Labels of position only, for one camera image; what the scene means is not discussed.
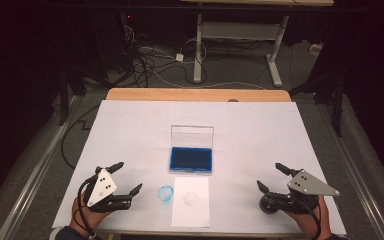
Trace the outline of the small white paper sheet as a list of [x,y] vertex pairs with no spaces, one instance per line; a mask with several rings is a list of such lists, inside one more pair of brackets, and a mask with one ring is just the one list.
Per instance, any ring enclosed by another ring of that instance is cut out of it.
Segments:
[[209,227],[209,179],[176,177],[172,208],[173,227]]

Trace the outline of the person's right hand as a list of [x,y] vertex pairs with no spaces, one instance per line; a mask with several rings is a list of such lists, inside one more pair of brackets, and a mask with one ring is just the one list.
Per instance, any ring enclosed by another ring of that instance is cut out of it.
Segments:
[[319,197],[319,203],[312,214],[295,214],[287,212],[303,232],[304,236],[317,240],[319,237],[329,237],[332,234],[329,220],[329,210],[323,196]]

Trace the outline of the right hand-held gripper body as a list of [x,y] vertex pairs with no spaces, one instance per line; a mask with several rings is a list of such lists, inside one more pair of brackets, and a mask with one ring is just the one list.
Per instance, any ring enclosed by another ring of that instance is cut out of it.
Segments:
[[317,206],[320,196],[339,196],[340,192],[327,183],[301,169],[287,183],[289,194],[281,194],[275,200],[275,210],[295,214],[311,213]]

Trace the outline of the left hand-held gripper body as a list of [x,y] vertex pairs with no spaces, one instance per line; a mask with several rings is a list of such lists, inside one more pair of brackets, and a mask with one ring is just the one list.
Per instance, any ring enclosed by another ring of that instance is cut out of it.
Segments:
[[128,210],[131,206],[130,195],[115,195],[117,186],[112,179],[112,168],[99,168],[87,187],[84,203],[92,212],[106,213]]

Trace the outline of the white-framed desk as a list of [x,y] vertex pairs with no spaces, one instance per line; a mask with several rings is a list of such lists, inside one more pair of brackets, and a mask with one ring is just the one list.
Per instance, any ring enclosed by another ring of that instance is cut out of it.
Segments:
[[[331,7],[333,0],[182,0],[192,3],[194,7],[303,7],[305,10],[318,9],[320,7]],[[287,28],[289,14],[282,14],[275,23],[249,23],[246,20],[205,20],[203,14],[197,15],[196,26],[196,50],[194,57],[193,82],[202,83],[204,77],[203,60],[207,48],[204,39],[230,39],[230,40],[257,40],[273,41],[274,46],[271,53],[265,56],[271,79],[275,87],[283,85],[277,66],[276,57]]]

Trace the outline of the person's left hand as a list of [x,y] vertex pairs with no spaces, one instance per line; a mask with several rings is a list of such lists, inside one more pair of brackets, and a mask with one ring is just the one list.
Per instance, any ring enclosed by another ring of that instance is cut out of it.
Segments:
[[110,212],[99,213],[91,211],[83,202],[84,195],[81,198],[76,197],[72,205],[71,221],[69,226],[82,228],[87,231],[90,228],[95,231],[101,222],[110,215]]

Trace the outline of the black stand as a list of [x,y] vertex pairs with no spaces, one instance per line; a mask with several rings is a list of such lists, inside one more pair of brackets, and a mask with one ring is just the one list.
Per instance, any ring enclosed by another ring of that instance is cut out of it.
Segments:
[[344,72],[340,67],[332,67],[318,77],[308,80],[306,83],[292,88],[288,91],[290,96],[301,92],[310,92],[314,94],[316,104],[326,104],[331,102],[332,127],[338,137],[341,132],[341,115],[344,91]]
[[68,83],[66,76],[66,69],[63,68],[60,72],[59,77],[60,85],[60,120],[59,125],[62,126],[67,119],[69,112],[69,101],[68,101]]

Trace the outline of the metal floor rail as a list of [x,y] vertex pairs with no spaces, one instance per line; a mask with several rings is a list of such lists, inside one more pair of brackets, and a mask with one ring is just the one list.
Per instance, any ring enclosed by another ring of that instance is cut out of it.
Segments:
[[328,109],[322,105],[318,105],[317,109],[341,152],[345,171],[350,177],[350,181],[364,209],[365,215],[370,221],[378,240],[384,240],[384,217],[380,211],[379,205],[375,201],[373,194],[370,192],[368,185],[364,182],[360,171],[357,169],[354,158],[345,145],[343,138],[339,137],[331,126],[331,117]]
[[69,100],[63,122],[54,113],[17,160],[0,192],[0,240],[47,240],[71,171],[60,162],[59,147],[84,99]]

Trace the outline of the blue ink pad clear case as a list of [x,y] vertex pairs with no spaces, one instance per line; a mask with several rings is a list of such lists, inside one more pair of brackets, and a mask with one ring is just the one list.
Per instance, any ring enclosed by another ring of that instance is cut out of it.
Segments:
[[213,126],[172,125],[169,170],[210,174],[213,140]]

